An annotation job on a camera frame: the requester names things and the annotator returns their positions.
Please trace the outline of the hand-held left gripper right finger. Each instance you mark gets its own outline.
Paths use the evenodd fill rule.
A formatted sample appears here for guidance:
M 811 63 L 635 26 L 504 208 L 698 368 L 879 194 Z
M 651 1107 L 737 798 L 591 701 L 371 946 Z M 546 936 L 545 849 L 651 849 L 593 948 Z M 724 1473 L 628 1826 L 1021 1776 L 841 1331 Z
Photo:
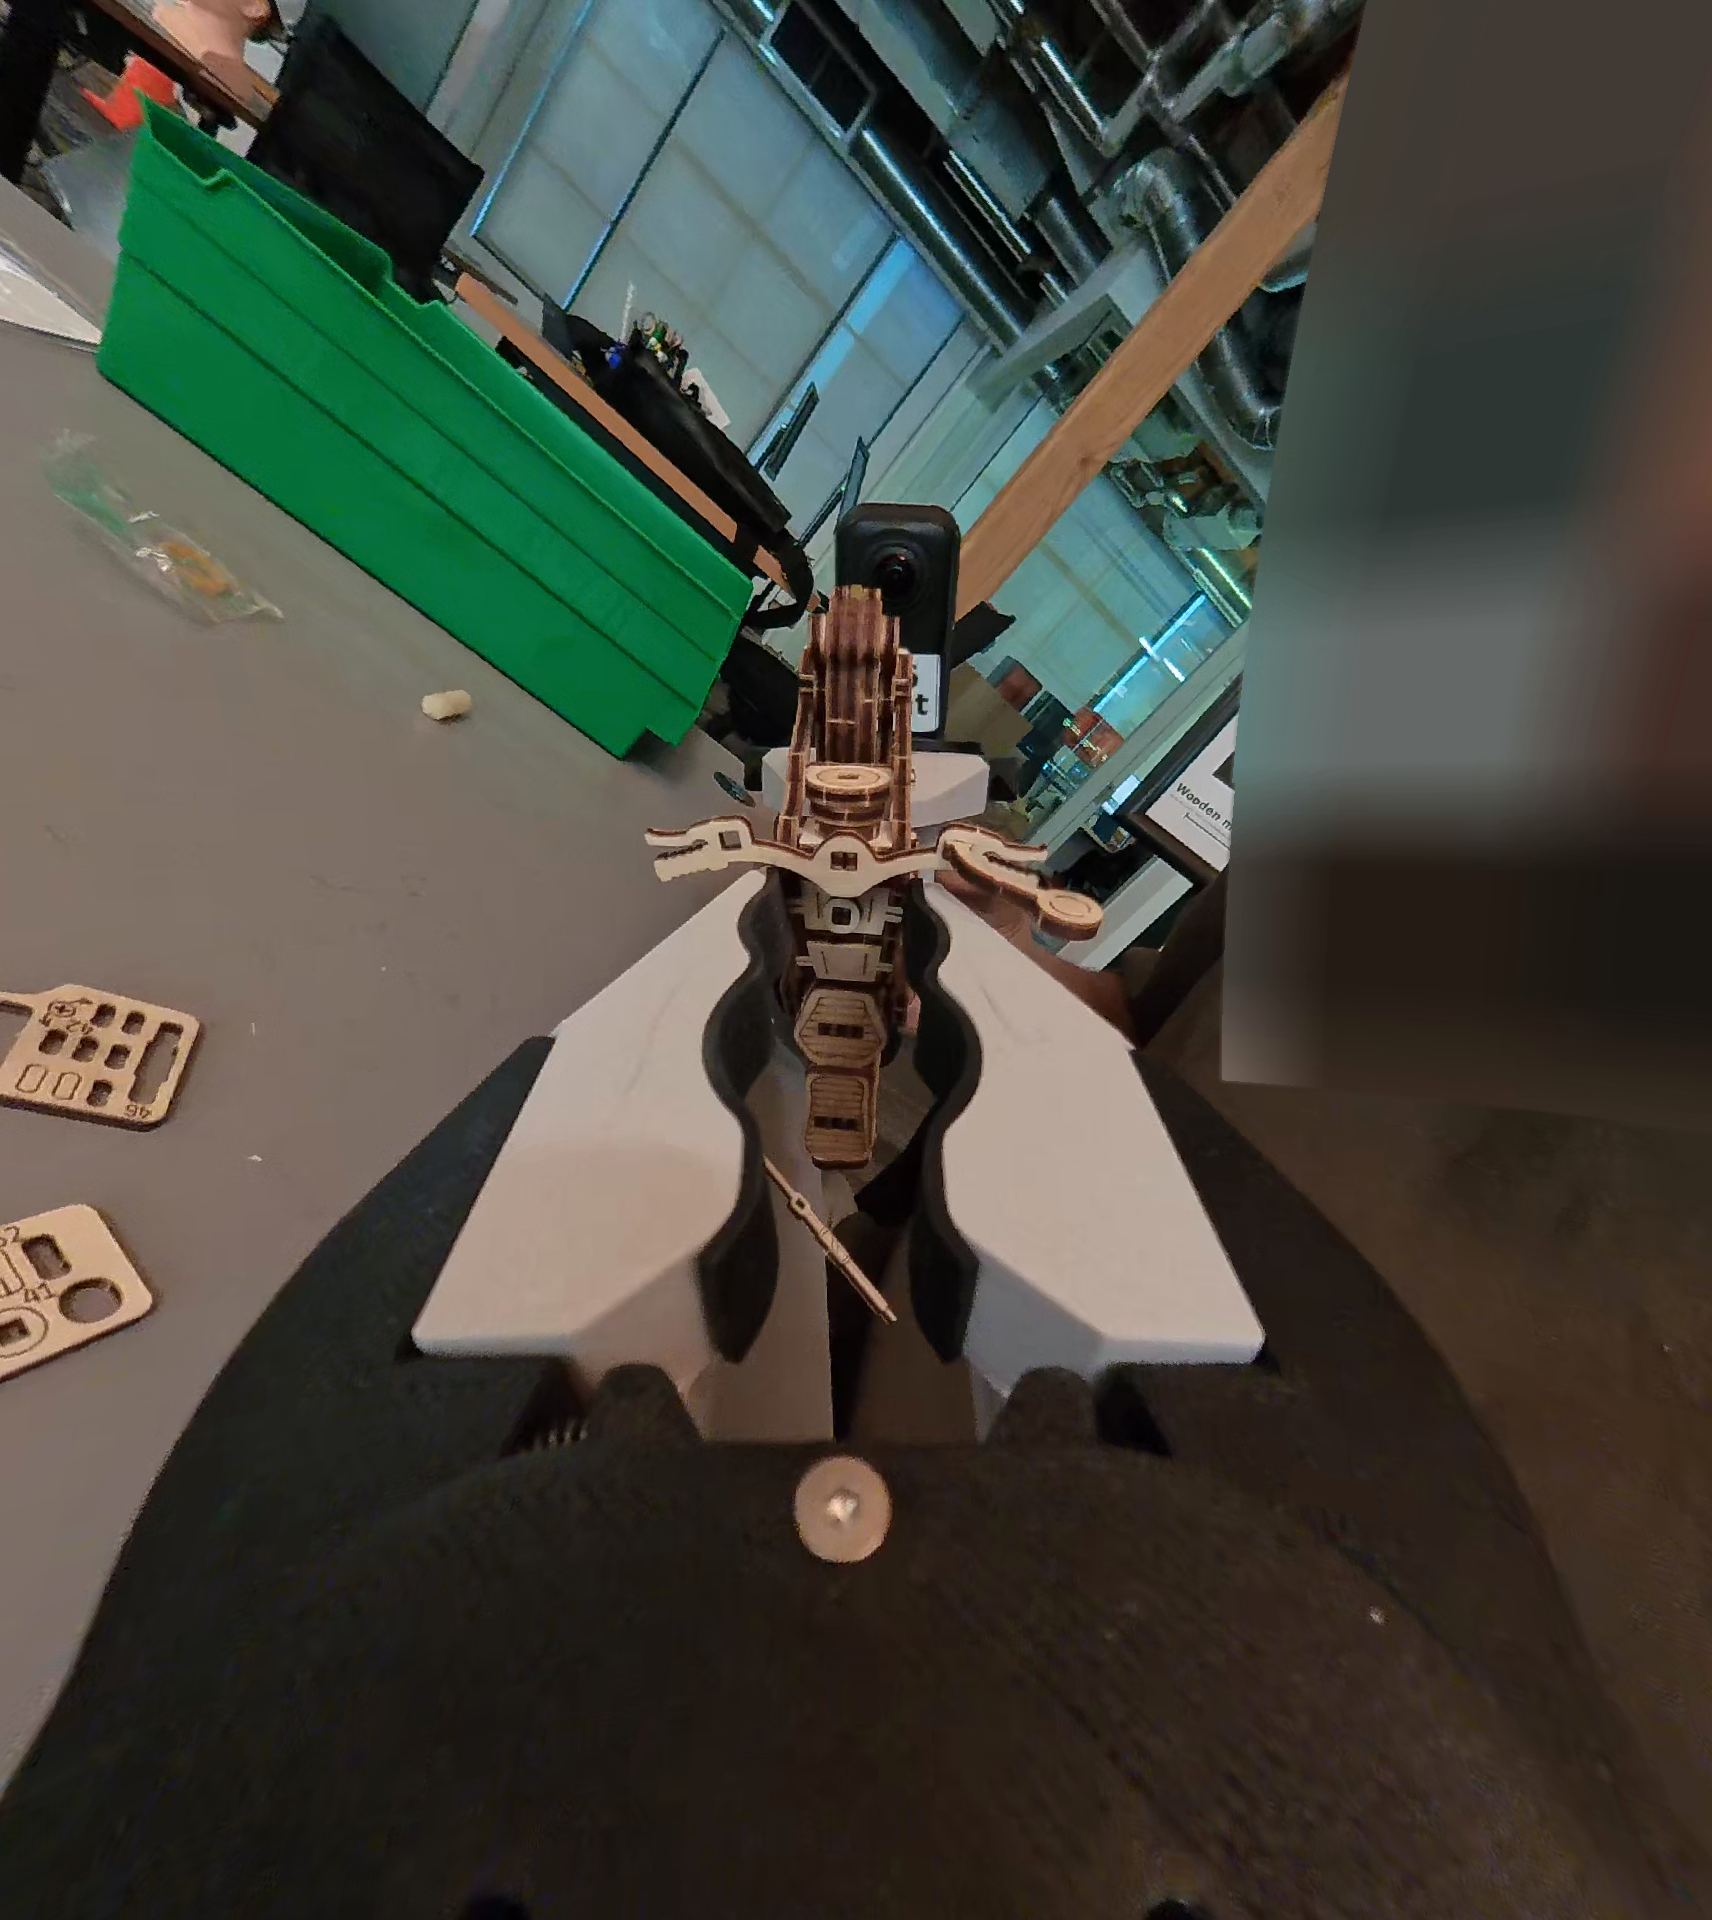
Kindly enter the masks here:
M 1251 1367 L 1266 1331 L 1133 1044 L 942 888 L 908 933 L 930 1104 L 841 1222 L 902 1321 L 838 1362 L 853 1433 L 985 1441 L 1035 1373 Z

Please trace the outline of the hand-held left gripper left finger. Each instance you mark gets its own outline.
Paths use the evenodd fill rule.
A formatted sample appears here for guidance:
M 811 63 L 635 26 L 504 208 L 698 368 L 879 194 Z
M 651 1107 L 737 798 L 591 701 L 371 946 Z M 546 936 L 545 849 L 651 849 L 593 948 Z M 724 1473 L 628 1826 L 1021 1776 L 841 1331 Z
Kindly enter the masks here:
M 744 1360 L 724 1360 L 700 1307 L 700 1249 L 738 1198 L 746 1148 L 700 1044 L 749 968 L 755 895 L 740 877 L 556 1027 L 415 1321 L 420 1353 L 554 1356 L 586 1388 L 653 1365 L 707 1438 L 835 1436 L 831 1277 L 786 1205 L 773 1307 Z

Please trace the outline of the thin wooden stick part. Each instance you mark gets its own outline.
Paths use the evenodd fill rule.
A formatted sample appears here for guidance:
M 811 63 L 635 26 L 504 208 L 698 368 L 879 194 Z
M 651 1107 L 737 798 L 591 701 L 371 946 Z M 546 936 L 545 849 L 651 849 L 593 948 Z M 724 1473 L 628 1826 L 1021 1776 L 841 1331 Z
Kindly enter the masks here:
M 764 1173 L 783 1211 L 788 1212 L 814 1241 L 826 1265 L 844 1279 L 844 1283 L 859 1295 L 859 1298 L 880 1323 L 895 1327 L 896 1312 L 886 1295 L 871 1283 L 867 1270 L 844 1246 L 844 1241 L 833 1230 L 820 1212 L 816 1212 L 805 1192 L 790 1181 L 790 1177 L 771 1155 L 764 1155 Z

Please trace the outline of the wooden motorcycle model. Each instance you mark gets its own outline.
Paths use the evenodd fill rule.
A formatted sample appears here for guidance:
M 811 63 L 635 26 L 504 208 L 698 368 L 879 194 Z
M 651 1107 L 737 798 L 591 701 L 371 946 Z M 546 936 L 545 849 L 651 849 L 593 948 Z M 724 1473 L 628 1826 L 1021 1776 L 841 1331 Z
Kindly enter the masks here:
M 877 1100 L 915 990 L 902 928 L 913 882 L 947 870 L 1012 901 L 1046 934 L 1091 940 L 1102 908 L 1039 877 L 1042 851 L 983 826 L 924 843 L 913 822 L 917 666 L 880 589 L 837 589 L 811 619 L 773 833 L 744 816 L 653 829 L 654 873 L 783 875 L 790 953 L 779 998 L 807 1068 L 805 1148 L 822 1171 L 875 1159 Z

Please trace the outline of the grey desk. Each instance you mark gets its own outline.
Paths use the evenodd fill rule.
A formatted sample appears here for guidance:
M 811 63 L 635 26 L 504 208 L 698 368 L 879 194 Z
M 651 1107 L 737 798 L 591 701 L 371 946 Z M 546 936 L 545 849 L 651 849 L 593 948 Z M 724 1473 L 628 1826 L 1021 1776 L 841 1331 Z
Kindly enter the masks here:
M 283 611 L 202 626 L 51 490 L 75 433 Z M 438 726 L 429 694 L 475 709 Z M 0 1789 L 157 1475 L 250 1324 L 508 1053 L 718 893 L 644 830 L 724 802 L 705 732 L 630 760 L 508 684 L 113 388 L 0 322 L 0 988 L 197 1016 L 151 1133 L 0 1107 L 0 1225 L 113 1222 L 139 1327 L 0 1387 Z

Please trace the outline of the white sign board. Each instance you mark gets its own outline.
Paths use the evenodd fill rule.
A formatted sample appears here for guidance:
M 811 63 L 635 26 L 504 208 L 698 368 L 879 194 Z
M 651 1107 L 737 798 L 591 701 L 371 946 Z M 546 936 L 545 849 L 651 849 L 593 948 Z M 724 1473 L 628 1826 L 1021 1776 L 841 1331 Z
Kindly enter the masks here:
M 1199 887 L 1228 868 L 1237 725 L 1237 703 L 1209 709 L 1117 811 L 1134 841 Z

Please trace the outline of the green plastic bin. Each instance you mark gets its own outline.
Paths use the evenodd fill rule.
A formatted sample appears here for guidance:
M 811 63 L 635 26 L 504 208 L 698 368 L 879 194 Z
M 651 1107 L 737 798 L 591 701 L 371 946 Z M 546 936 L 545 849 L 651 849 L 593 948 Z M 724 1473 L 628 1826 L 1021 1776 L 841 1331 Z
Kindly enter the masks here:
M 386 253 L 157 105 L 96 361 L 609 755 L 697 726 L 749 574 Z

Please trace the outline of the black monitor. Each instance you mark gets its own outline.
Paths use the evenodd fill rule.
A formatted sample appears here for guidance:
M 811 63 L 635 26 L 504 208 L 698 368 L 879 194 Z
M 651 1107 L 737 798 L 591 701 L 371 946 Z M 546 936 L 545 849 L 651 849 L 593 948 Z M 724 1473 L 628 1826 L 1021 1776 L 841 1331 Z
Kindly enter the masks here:
M 310 12 L 249 159 L 381 246 L 420 301 L 438 294 L 444 253 L 483 187 L 465 156 L 327 12 Z

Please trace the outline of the clear bag of small parts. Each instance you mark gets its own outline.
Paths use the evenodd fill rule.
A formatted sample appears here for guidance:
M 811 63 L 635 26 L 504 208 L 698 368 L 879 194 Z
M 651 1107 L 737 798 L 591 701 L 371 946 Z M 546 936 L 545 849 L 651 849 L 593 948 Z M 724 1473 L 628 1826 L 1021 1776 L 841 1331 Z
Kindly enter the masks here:
M 95 439 L 64 430 L 43 456 L 53 494 L 148 590 L 200 626 L 264 626 L 283 609 L 257 592 L 200 539 L 139 502 L 101 465 Z

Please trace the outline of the orange plastic object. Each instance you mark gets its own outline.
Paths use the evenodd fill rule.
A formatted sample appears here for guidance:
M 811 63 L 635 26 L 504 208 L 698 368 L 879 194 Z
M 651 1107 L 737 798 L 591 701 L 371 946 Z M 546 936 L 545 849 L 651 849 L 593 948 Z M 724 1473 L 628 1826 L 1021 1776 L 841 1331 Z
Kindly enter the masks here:
M 177 79 L 152 60 L 130 56 L 115 83 L 86 91 L 86 103 L 115 132 L 136 132 L 151 107 L 182 119 L 182 95 Z

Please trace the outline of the light wooden post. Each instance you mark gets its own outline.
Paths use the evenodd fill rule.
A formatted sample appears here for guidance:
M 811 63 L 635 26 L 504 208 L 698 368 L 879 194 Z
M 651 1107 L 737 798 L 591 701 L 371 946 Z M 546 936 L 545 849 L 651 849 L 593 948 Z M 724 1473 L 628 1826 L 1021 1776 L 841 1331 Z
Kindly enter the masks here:
M 961 555 L 959 613 L 973 613 L 1004 589 L 1089 482 L 1133 439 L 1158 396 L 1181 380 L 1316 220 L 1348 84 L 1348 71 L 1332 81 L 1289 142 L 969 529 Z

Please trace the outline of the silver ventilation duct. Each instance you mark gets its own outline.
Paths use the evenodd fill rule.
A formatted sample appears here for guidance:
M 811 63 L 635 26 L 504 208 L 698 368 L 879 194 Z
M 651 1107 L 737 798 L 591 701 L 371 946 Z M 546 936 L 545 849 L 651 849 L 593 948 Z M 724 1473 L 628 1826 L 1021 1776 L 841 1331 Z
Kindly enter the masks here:
M 1204 162 L 1176 149 L 1133 162 L 1114 185 L 1113 208 L 1143 238 L 1162 283 L 1172 284 L 1217 233 L 1227 202 Z M 1280 433 L 1316 230 L 1293 245 L 1196 357 L 1202 388 L 1242 447 L 1270 455 Z

